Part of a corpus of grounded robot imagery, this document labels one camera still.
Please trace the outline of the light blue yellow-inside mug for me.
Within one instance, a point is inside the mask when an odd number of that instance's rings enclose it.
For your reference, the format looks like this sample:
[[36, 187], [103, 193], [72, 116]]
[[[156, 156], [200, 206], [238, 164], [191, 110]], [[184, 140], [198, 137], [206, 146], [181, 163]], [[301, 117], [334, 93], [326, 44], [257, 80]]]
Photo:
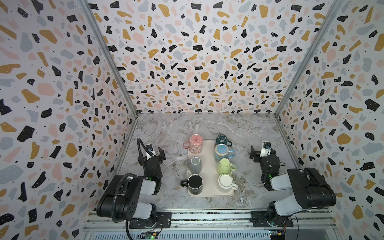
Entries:
[[221, 159], [231, 159], [235, 155], [234, 150], [230, 150], [230, 148], [225, 144], [218, 144], [215, 147], [215, 162], [218, 163]]

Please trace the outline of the pink glass mug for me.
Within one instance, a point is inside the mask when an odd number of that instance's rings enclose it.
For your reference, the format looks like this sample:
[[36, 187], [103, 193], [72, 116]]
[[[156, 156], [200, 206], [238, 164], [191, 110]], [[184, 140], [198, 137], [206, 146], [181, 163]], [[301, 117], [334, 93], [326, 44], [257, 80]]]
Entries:
[[192, 135], [188, 141], [183, 144], [184, 149], [188, 149], [192, 154], [200, 154], [203, 150], [203, 137], [199, 134]]

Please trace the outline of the dark green mug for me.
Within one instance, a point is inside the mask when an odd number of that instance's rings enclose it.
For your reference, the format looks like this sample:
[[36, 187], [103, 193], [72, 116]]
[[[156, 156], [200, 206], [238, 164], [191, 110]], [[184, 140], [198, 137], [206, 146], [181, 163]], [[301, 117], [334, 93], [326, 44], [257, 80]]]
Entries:
[[232, 147], [233, 143], [227, 138], [226, 135], [223, 135], [223, 134], [219, 134], [217, 137], [216, 137], [216, 140], [215, 140], [215, 146], [219, 145], [219, 144], [224, 144], [226, 146], [228, 146], [229, 148]]

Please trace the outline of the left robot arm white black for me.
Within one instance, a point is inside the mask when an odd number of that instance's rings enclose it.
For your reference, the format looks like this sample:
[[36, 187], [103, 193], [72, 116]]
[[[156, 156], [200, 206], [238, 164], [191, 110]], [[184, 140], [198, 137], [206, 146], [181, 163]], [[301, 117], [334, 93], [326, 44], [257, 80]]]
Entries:
[[110, 218], [114, 223], [137, 221], [147, 228], [158, 222], [156, 206], [139, 201], [141, 195], [156, 195], [162, 184], [161, 164], [166, 155], [161, 148], [156, 152], [151, 147], [147, 145], [151, 155], [138, 157], [145, 175], [114, 176], [96, 207], [97, 216]]

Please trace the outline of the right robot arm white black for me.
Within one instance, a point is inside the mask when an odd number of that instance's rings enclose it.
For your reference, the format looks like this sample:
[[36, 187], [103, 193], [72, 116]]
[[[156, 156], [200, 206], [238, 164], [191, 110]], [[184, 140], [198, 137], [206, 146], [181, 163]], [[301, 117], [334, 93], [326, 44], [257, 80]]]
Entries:
[[311, 209], [332, 207], [337, 197], [315, 168], [287, 169], [280, 174], [284, 163], [276, 156], [271, 143], [264, 142], [261, 151], [251, 148], [250, 159], [260, 164], [261, 181], [268, 191], [292, 190], [283, 200], [272, 201], [265, 211], [252, 211], [251, 222], [256, 227], [292, 227], [291, 217]]

